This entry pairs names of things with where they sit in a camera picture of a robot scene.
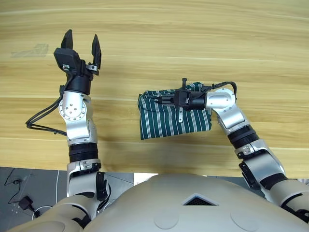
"black robot arm segment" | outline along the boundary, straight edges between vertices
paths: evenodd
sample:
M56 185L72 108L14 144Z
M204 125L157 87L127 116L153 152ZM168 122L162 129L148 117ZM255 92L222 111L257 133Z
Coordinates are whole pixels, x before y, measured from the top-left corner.
M278 158L258 137L245 114L237 107L235 83L223 82L203 87L201 92L190 92L185 89L185 81L183 79L183 87L176 90L174 95L159 97L157 102L178 108L179 122L182 122L183 109L213 110L237 157L243 160L239 167L250 188L262 190L270 202L308 222L309 187L285 176ZM209 91L227 84L233 86L234 92L227 88Z

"silver robot arm segment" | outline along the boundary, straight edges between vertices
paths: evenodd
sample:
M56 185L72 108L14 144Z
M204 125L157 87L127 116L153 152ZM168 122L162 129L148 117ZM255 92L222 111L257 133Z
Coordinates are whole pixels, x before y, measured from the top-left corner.
M72 30L68 30L61 47L54 52L58 67L67 75L60 87L58 105L66 123L70 163L67 165L67 198L41 217L11 231L80 232L96 217L109 200L111 187L104 172L99 172L97 130L92 120L89 97L93 75L98 75L101 49L98 37L92 42L93 63L86 64L73 50Z
M234 93L227 88L207 92L205 108L216 112L237 157L243 159L239 167L247 184L252 189L262 190L270 202L308 222L309 187L285 176L278 158L236 106Z

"wood grain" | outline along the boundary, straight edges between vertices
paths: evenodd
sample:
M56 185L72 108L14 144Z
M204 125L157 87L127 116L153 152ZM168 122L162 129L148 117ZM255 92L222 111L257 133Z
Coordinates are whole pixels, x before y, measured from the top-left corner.
M0 3L0 166L66 169L60 135L25 121L65 81L53 52L67 29L91 61L94 33L103 66L92 82L103 169L239 176L239 160L212 117L209 132L140 140L138 94L235 81L238 106L289 177L309 177L309 2L306 0L38 1ZM14 52L47 44L45 57ZM64 129L57 112L42 123Z

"striped cloth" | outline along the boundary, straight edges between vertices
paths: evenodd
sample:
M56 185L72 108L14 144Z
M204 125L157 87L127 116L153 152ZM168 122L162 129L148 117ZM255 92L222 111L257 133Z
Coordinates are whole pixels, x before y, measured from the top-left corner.
M191 91L201 91L200 82L186 86ZM174 89L146 91L140 94L138 107L140 110L140 139L173 136L211 129L211 112L204 110L183 111L183 122L178 122L179 110L155 102L154 96L174 94Z

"white stripe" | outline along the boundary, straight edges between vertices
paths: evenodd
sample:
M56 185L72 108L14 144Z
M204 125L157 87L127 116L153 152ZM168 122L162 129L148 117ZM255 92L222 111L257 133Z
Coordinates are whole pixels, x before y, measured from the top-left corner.
M194 128L194 131L197 132L197 122L196 122L196 120L195 120L195 116L194 116L193 111L191 111L191 117L192 117L192 121L193 121L193 128Z
M146 102L145 102L144 99L142 99L141 102L143 103L143 107L144 107L147 134L148 134L148 138L150 139L151 138L151 134L150 134L150 126L149 126L149 119L148 119L148 114L147 114Z
M155 122L154 122L153 110L151 108L151 101L150 101L150 99L148 99L148 100L149 100L149 106L150 106L150 111L151 111L151 118L153 120L154 136L157 137L157 135L155 134Z
M176 107L174 107L175 109L175 122L176 122L176 127L177 127L177 134L179 134L179 130L178 130L178 119L177 119L177 109Z
M164 116L164 127L165 127L165 134L166 134L166 136L168 135L168 131L166 130L166 123L165 123L165 111L164 111L164 106L163 105L161 105L162 106L162 110L163 110L163 116Z
M204 116L204 119L205 119L206 130L209 131L209 125L208 125L208 120L207 120L206 111L205 111L205 110L202 110L202 112L203 112L203 116Z
M143 139L145 139L144 130L143 130L143 124L142 124L142 122L141 122L141 114L140 114L140 128L141 128L142 137L143 137Z
M174 128L173 128L173 123L172 123L172 112L170 108L168 107L168 113L169 113L169 127L170 127L170 133L171 135L174 135Z
M197 113L197 116L198 116L198 119L199 119L199 124L200 124L200 126L201 126L201 130L203 130L201 118L199 117L199 113Z
M187 117L187 124L189 128L189 132L191 132L187 111L185 111L185 116Z
M159 127L159 136L163 137L162 127L161 127L161 116L160 116L160 112L159 112L159 106L158 106L158 103L156 103L156 102L155 102L154 105L155 105L156 117L157 117L158 127Z

